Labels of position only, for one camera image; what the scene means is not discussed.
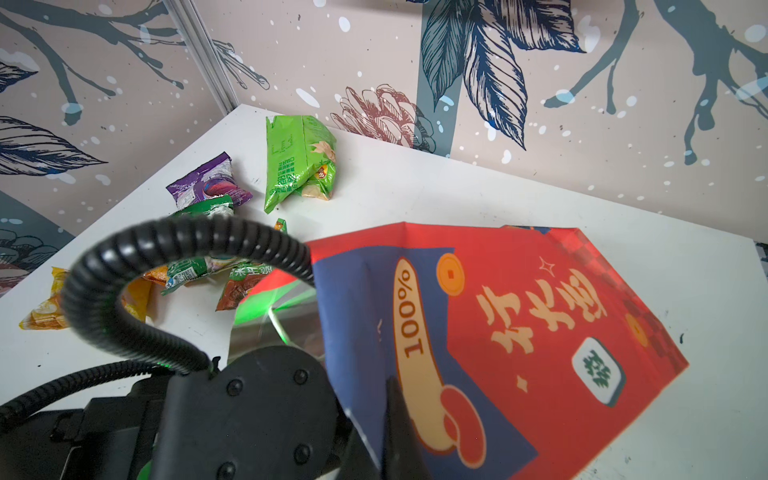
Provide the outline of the yellow snack packet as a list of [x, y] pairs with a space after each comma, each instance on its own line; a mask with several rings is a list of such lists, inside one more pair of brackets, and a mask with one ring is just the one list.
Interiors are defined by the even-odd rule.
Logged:
[[[20, 323], [21, 330], [62, 330], [69, 327], [69, 322], [60, 305], [60, 292], [67, 279], [68, 271], [52, 268], [53, 283], [50, 297], [33, 309]], [[152, 283], [139, 278], [133, 281], [123, 292], [123, 308], [135, 319], [146, 322]]]

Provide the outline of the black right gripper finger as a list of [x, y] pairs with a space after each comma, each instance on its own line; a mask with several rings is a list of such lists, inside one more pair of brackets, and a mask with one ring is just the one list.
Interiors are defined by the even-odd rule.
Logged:
[[400, 383], [390, 376], [386, 383], [387, 411], [382, 463], [386, 480], [431, 479], [422, 458], [416, 431]]

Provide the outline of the dark green snack packet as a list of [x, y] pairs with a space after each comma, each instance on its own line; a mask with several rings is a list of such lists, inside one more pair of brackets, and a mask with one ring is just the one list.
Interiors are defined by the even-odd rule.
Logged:
[[[208, 200], [194, 203], [173, 214], [173, 217], [216, 215], [232, 216], [234, 214], [234, 202], [230, 195], [222, 195]], [[163, 295], [170, 294], [185, 284], [202, 279], [220, 270], [230, 268], [238, 261], [235, 257], [202, 256], [182, 259], [170, 263], [166, 267], [166, 276]]]

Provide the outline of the orange snack packet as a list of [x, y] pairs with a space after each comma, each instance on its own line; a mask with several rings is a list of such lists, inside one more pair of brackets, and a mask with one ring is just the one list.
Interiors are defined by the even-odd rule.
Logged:
[[152, 283], [165, 286], [169, 281], [168, 267], [166, 265], [154, 268], [142, 275], [142, 277]]

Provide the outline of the bright green chips bag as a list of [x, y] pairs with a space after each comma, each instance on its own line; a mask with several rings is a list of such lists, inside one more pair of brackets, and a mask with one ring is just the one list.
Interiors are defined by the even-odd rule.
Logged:
[[264, 212], [291, 195], [331, 199], [337, 173], [336, 138], [313, 116], [266, 119], [267, 187]]

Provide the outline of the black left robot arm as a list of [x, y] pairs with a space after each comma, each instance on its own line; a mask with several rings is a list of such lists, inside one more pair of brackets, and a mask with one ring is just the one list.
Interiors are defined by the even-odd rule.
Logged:
[[189, 374], [120, 361], [1, 408], [5, 479], [376, 479], [321, 362], [269, 346]]

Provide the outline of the red paper gift bag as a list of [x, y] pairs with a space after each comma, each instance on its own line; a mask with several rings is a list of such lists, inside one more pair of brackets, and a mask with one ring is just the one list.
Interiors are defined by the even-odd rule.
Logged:
[[570, 479], [688, 365], [576, 228], [398, 223], [310, 249], [314, 285], [259, 281], [229, 355], [319, 357], [375, 466], [389, 379], [429, 477]]

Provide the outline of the purple snack packet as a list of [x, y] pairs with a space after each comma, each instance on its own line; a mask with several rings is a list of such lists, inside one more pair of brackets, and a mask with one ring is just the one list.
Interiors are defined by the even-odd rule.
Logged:
[[232, 159], [222, 152], [180, 179], [166, 186], [178, 210], [205, 200], [228, 195], [235, 207], [249, 202], [253, 195], [234, 178]]

